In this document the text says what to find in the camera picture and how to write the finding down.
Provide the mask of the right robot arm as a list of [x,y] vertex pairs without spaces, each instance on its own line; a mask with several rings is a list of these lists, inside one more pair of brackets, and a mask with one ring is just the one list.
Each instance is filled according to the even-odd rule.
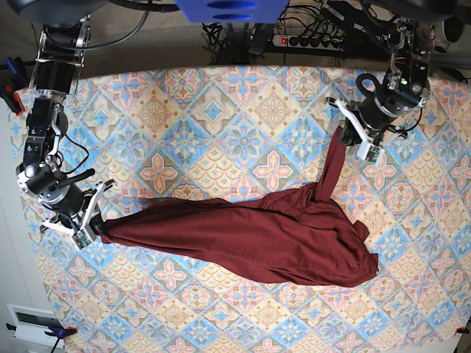
[[64,103],[71,88],[78,85],[88,43],[89,18],[105,5],[104,1],[9,1],[22,18],[43,25],[38,55],[30,79],[19,69],[19,62],[8,63],[18,76],[19,85],[37,93],[26,117],[27,137],[17,182],[27,195],[54,213],[40,230],[54,230],[70,237],[78,249],[92,244],[104,229],[98,200],[114,181],[100,182],[81,190],[77,183],[95,174],[90,168],[81,174],[64,171],[60,141],[66,137],[68,119]]

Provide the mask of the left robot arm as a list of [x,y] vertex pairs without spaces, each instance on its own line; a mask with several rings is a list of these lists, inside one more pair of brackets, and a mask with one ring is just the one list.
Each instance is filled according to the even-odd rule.
[[410,110],[422,109],[429,99],[433,25],[452,17],[457,5],[457,1],[361,2],[366,33],[390,60],[382,80],[371,74],[356,78],[364,100],[346,106],[340,133],[345,146],[379,147],[386,132],[407,138],[410,130],[393,123]]

